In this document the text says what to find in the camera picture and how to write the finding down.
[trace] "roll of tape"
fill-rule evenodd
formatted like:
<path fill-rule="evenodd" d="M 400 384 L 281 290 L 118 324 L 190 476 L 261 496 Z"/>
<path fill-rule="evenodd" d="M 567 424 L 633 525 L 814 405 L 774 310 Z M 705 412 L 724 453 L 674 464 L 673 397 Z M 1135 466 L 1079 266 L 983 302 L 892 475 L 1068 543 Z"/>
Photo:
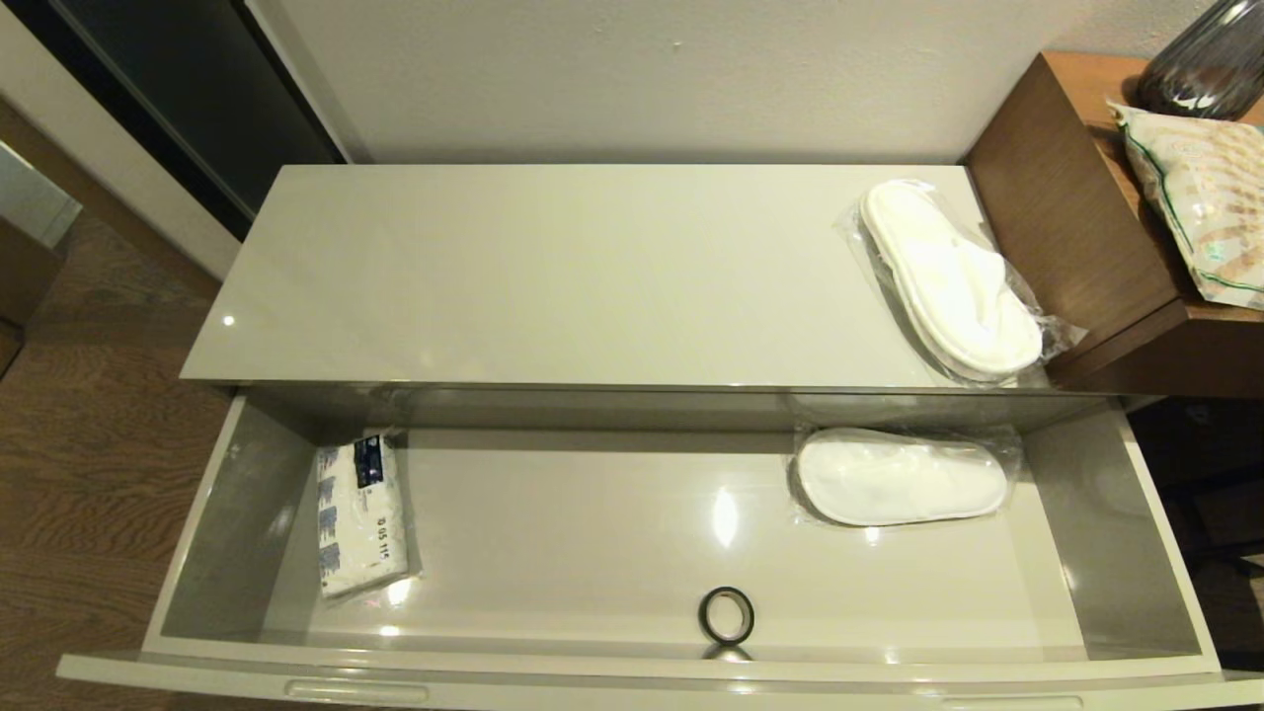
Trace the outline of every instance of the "roll of tape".
<path fill-rule="evenodd" d="M 737 609 L 742 612 L 742 624 L 738 626 L 737 631 L 731 635 L 720 634 L 712 625 L 712 605 L 720 598 L 732 600 Z M 702 603 L 698 606 L 698 624 L 707 633 L 707 636 L 712 638 L 715 644 L 722 646 L 733 646 L 746 641 L 746 638 L 751 636 L 755 631 L 755 606 L 751 605 L 751 598 L 746 596 L 744 592 L 737 590 L 736 587 L 717 587 L 715 590 L 707 593 L 703 597 Z"/>

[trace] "cabinet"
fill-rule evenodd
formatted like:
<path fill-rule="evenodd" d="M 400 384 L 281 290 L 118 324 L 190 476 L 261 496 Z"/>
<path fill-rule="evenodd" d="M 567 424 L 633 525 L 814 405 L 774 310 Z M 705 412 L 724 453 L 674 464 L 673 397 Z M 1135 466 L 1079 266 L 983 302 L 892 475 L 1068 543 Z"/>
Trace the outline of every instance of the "cabinet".
<path fill-rule="evenodd" d="M 1144 59 L 1045 52 L 966 157 L 1001 252 L 1040 305 L 1088 329 L 1048 366 L 1091 392 L 1264 396 L 1264 311 L 1198 296 L 1145 205 L 1106 101 Z M 1264 106 L 1244 119 L 1264 123 Z"/>
<path fill-rule="evenodd" d="M 978 219 L 962 168 L 363 172 L 278 180 L 186 364 L 238 395 L 144 645 L 59 674 L 437 708 L 1264 700 L 1115 401 L 937 380 L 830 228 L 900 176 Z M 327 605 L 315 452 L 382 426 L 420 573 Z M 837 526 L 787 486 L 817 426 L 1025 455 L 996 515 Z M 726 584 L 744 659 L 698 629 Z"/>

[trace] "wooden nightstand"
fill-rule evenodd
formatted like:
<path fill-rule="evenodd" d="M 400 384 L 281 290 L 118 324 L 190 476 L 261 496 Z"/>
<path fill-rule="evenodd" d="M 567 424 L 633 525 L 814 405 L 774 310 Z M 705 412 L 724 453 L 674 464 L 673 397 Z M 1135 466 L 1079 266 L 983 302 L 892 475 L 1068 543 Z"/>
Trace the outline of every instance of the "wooden nightstand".
<path fill-rule="evenodd" d="M 1198 296 L 1144 204 L 1106 100 L 1144 59 L 1047 52 L 966 157 L 1006 258 L 1088 335 L 1049 377 L 1085 391 L 1264 396 L 1264 311 Z M 1264 106 L 1246 123 L 1264 124 Z"/>

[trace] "plastic wrap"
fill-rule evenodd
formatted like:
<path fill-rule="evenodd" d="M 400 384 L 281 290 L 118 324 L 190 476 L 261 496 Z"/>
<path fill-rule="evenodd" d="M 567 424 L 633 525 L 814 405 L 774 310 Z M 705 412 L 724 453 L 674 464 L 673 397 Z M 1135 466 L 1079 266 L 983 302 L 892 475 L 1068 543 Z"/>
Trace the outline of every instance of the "plastic wrap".
<path fill-rule="evenodd" d="M 326 600 L 408 573 L 408 536 L 394 447 L 373 434 L 316 455 L 320 586 Z"/>
<path fill-rule="evenodd" d="M 1203 299 L 1264 310 L 1264 135 L 1111 104 L 1146 201 Z"/>
<path fill-rule="evenodd" d="M 1085 337 L 1042 311 L 1018 271 L 930 183 L 880 183 L 836 229 L 872 271 L 878 297 L 902 307 L 928 361 L 962 385 L 1005 385 Z"/>
<path fill-rule="evenodd" d="M 878 528 L 996 512 L 1025 467 L 1014 428 L 801 428 L 789 461 L 799 522 Z"/>

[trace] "open drawer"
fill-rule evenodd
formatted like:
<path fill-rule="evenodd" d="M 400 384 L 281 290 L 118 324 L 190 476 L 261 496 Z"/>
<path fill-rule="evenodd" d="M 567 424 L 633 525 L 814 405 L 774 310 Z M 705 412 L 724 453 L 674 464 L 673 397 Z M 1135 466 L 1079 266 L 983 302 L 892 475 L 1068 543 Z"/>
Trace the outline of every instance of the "open drawer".
<path fill-rule="evenodd" d="M 1222 672 L 1110 399 L 927 392 L 243 390 L 144 648 L 68 678 L 442 708 L 1200 708 Z M 413 576 L 319 597 L 313 457 L 407 429 Z M 1011 426 L 995 515 L 805 517 L 796 428 Z M 739 654 L 699 600 L 744 591 Z"/>

